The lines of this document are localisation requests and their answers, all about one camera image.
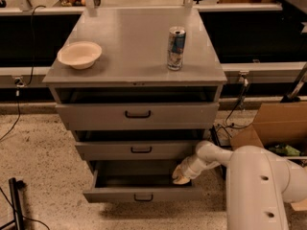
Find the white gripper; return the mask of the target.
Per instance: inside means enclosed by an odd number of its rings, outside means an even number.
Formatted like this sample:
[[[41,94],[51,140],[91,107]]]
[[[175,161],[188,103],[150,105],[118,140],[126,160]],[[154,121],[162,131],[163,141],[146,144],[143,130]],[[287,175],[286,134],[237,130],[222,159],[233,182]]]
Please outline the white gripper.
[[[180,165],[177,165],[173,171],[173,183],[176,185],[185,185],[190,179],[197,178],[203,171],[211,170],[219,166],[216,161],[209,162],[198,158],[196,155],[188,156]]]

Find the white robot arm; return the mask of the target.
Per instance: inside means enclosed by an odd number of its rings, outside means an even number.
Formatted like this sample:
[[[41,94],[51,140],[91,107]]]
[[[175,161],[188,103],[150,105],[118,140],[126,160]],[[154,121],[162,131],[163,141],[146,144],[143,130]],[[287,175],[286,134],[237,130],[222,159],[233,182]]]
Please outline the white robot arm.
[[[202,141],[177,165],[173,182],[185,184],[219,165],[226,167],[227,230],[289,230],[285,205],[307,198],[304,168],[263,148],[230,151]]]

